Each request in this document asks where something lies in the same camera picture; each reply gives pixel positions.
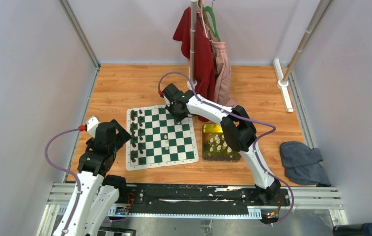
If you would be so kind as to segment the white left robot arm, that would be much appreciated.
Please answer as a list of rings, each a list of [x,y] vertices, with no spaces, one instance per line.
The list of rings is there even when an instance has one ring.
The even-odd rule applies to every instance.
[[[117,151],[131,135],[115,119],[100,122],[96,116],[90,117],[76,131],[85,131],[91,136],[79,158],[77,172],[52,164],[76,180],[67,209],[53,232],[55,236],[96,236],[111,206],[128,197],[126,179],[110,175],[108,171]]]

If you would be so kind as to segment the green white chess board mat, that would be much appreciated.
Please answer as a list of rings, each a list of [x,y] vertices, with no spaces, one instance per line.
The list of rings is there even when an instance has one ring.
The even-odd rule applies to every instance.
[[[176,123],[164,105],[131,108],[126,112],[127,131],[131,139],[126,145],[128,171],[196,163],[199,160],[192,118]],[[165,140],[169,150],[165,150]]]

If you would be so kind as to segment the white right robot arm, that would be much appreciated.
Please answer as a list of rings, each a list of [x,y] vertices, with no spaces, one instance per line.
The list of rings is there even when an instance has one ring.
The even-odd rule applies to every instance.
[[[229,148],[238,152],[247,163],[257,190],[257,198],[271,205],[278,198],[280,181],[271,173],[258,145],[255,121],[241,106],[227,107],[203,98],[193,90],[182,92],[174,84],[158,91],[166,109],[180,122],[190,116],[200,116],[221,126]]]

